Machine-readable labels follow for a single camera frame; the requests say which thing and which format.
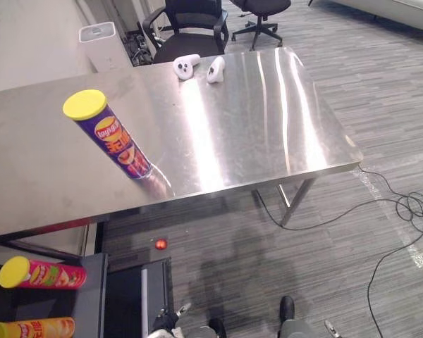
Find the white sofa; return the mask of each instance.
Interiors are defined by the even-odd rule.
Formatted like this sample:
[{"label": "white sofa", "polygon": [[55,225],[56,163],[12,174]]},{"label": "white sofa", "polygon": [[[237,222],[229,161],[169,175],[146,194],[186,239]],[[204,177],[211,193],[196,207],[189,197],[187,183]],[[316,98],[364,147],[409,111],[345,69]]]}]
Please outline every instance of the white sofa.
[{"label": "white sofa", "polygon": [[423,0],[332,1],[423,30]]}]

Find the chair base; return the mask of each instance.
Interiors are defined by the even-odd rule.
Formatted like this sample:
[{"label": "chair base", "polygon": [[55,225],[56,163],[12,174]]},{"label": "chair base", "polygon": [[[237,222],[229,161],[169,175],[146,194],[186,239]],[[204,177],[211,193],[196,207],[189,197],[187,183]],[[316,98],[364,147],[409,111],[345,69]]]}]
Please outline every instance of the chair base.
[{"label": "chair base", "polygon": [[260,33],[264,33],[266,35],[269,35],[270,37],[273,37],[274,39],[279,40],[277,47],[282,47],[283,45],[282,38],[276,34],[277,27],[278,27],[277,23],[262,23],[262,17],[259,16],[257,18],[257,23],[248,21],[246,24],[246,28],[243,28],[242,30],[238,30],[237,32],[234,32],[232,34],[232,41],[236,41],[236,37],[235,37],[236,35],[255,32],[255,36],[254,36],[254,39],[252,40],[252,46],[250,49],[250,51],[253,51],[255,49],[255,44],[257,42],[257,38],[259,37]]}]

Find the orange chip canister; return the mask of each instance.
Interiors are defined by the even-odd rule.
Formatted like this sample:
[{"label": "orange chip canister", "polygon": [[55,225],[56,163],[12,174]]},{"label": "orange chip canister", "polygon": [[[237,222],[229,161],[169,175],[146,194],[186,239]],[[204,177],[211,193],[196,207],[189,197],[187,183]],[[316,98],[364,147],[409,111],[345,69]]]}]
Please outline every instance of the orange chip canister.
[{"label": "orange chip canister", "polygon": [[9,259],[0,269],[0,285],[6,289],[78,289],[86,277],[86,270],[81,266],[35,261],[23,256]]},{"label": "orange chip canister", "polygon": [[116,163],[127,176],[148,175],[152,165],[108,106],[105,94],[86,89],[70,96],[63,112]]},{"label": "orange chip canister", "polygon": [[74,331],[71,317],[0,323],[0,338],[71,338]]}]

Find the white vr controller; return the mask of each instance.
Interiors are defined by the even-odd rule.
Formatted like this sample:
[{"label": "white vr controller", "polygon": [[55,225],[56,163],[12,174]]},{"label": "white vr controller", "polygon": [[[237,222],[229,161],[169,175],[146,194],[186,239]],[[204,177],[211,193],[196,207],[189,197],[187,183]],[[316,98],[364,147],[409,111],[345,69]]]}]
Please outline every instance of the white vr controller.
[{"label": "white vr controller", "polygon": [[[195,71],[194,66],[200,62],[199,54],[190,54],[185,56],[180,56],[172,63],[172,68],[174,73],[178,76],[180,80],[190,79]],[[224,68],[226,67],[226,62],[222,56],[218,56],[211,63],[207,71],[207,82],[223,82],[224,81]]]},{"label": "white vr controller", "polygon": [[197,65],[199,61],[199,54],[180,56],[176,60],[174,60],[172,64],[174,73],[177,74],[179,79],[188,80],[194,74],[193,67]]},{"label": "white vr controller", "polygon": [[208,83],[215,83],[215,82],[223,82],[224,81],[224,68],[226,67],[226,62],[224,61],[222,56],[218,56],[214,59],[209,67],[209,71],[207,72],[207,82]]}]

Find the chair armrest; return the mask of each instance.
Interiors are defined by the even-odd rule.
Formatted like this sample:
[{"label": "chair armrest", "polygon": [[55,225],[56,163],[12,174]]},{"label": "chair armrest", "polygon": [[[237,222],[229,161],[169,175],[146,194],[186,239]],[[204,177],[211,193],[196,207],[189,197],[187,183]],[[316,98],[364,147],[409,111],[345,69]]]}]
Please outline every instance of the chair armrest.
[{"label": "chair armrest", "polygon": [[159,49],[159,45],[157,44],[157,41],[155,41],[154,35],[150,31],[150,26],[152,23],[166,10],[166,7],[160,7],[149,14],[147,18],[142,22],[142,30],[146,34],[146,36],[149,38],[150,42],[155,46],[155,49]]},{"label": "chair armrest", "polygon": [[[227,45],[228,41],[228,30],[227,30],[227,11],[222,10],[221,16],[218,21],[213,26],[214,39],[221,49],[221,53],[224,54],[224,47]],[[224,41],[221,39],[221,33],[224,33]]]}]

